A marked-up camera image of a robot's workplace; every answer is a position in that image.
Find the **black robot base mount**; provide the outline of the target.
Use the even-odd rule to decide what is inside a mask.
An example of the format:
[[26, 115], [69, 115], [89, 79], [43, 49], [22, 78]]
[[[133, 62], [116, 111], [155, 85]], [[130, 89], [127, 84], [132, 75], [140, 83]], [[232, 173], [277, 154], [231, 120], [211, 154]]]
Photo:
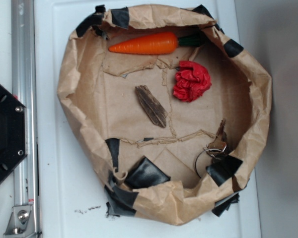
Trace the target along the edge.
[[26, 107], [0, 84], [0, 184], [26, 157]]

